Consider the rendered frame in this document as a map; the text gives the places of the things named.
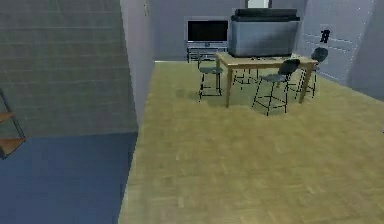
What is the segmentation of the grey glass tank black lid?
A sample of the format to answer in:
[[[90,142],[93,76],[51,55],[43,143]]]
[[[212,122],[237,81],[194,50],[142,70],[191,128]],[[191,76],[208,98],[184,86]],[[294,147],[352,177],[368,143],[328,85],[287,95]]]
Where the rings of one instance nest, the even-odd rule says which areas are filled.
[[[228,53],[237,58],[290,56],[299,23],[294,8],[236,9],[230,19]]]

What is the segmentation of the black metal chair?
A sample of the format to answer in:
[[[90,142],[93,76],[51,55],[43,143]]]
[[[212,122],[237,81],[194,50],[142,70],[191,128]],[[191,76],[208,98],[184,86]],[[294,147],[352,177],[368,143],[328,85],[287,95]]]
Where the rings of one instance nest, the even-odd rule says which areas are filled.
[[[256,83],[259,79],[259,70],[243,69],[236,70],[232,84],[238,83],[240,89],[243,89],[245,85]]]
[[[205,89],[210,89],[210,86],[206,86],[204,84],[205,78],[207,75],[214,75],[215,76],[215,96],[221,96],[222,95],[222,88],[221,88],[221,74],[223,72],[222,68],[218,68],[216,66],[210,66],[206,67],[202,65],[202,62],[204,59],[201,56],[198,56],[198,64],[197,68],[199,72],[201,73],[201,81],[200,81],[200,87],[198,91],[199,100],[202,100],[203,96],[206,96],[206,93],[204,92]]]
[[[311,54],[311,58],[317,61],[317,63],[313,67],[314,73],[316,73],[319,70],[319,65],[327,58],[327,56],[328,56],[328,50],[326,48],[317,47],[313,51],[313,53]],[[297,84],[289,83],[289,89],[295,92],[295,97],[298,97],[299,93],[302,90],[302,85],[304,82],[306,72],[307,70],[305,68],[301,68],[299,82]],[[317,82],[317,75],[314,74],[311,77],[307,86],[307,93],[312,93],[312,96],[315,96],[316,82]]]
[[[260,106],[264,107],[266,109],[266,115],[270,114],[271,109],[277,108],[283,108],[284,112],[287,112],[289,81],[292,74],[299,68],[300,64],[301,61],[299,59],[287,59],[281,64],[277,73],[262,76],[257,82],[257,88],[253,98],[252,106],[259,104]],[[260,96],[259,91],[263,82],[270,83],[271,89],[268,95]],[[281,83],[285,84],[283,90],[283,93],[285,94],[284,99],[277,98],[273,95],[277,85]]]

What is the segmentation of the grey television stand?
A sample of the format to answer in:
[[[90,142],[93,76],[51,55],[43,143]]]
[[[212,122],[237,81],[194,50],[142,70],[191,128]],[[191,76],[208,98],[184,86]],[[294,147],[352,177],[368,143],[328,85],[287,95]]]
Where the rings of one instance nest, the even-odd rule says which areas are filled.
[[[226,52],[228,50],[227,42],[189,42],[186,45],[187,62],[208,60],[214,61],[217,52]]]

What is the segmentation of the black television set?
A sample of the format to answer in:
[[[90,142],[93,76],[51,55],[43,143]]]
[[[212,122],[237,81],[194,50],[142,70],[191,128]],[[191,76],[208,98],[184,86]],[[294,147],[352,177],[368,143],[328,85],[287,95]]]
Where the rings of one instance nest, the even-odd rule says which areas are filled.
[[[226,42],[227,20],[190,20],[187,22],[188,42]]]

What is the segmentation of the wooden table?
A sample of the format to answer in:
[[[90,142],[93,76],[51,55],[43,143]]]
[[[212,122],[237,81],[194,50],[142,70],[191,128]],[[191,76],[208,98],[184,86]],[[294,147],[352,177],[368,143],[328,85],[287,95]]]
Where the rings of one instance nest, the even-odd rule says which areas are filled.
[[[316,60],[311,58],[300,56],[298,54],[292,54],[292,59],[300,60],[300,68],[305,68],[306,73],[304,81],[302,83],[301,92],[298,98],[298,102],[302,104],[307,94],[308,83],[312,76],[314,66],[317,64]],[[216,67],[219,68],[223,64],[227,68],[227,85],[224,91],[225,96],[225,107],[228,108],[230,105],[230,94],[233,81],[233,70],[234,69],[269,69],[279,68],[284,59],[282,57],[272,57],[271,59],[252,59],[252,58],[236,58],[231,56],[227,52],[218,52],[215,54]]]

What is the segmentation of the grey room door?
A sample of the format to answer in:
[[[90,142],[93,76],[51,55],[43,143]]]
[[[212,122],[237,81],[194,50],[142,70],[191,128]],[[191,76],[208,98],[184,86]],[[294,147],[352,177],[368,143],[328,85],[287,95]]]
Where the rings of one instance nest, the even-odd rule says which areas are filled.
[[[328,56],[318,73],[345,85],[372,16],[375,0],[308,0],[297,52],[310,56],[317,47]]]

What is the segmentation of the framed wall picture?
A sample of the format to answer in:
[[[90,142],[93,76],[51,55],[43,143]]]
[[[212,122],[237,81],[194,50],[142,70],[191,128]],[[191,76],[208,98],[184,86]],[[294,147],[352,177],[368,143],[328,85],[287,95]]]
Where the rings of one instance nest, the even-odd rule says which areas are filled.
[[[272,8],[272,0],[245,0],[246,8]]]

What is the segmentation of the wooden shelf black frame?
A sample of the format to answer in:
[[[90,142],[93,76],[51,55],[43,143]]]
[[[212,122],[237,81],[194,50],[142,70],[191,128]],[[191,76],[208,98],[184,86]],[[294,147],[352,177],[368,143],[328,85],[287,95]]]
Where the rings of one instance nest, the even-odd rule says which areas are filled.
[[[6,99],[4,91],[0,88],[0,99],[2,100],[6,111],[0,111],[0,125],[9,119],[12,120],[12,123],[18,133],[17,138],[1,138],[0,137],[0,159],[7,159],[15,150],[17,150],[25,141],[26,136],[16,118],[15,113],[11,109],[8,100]]]

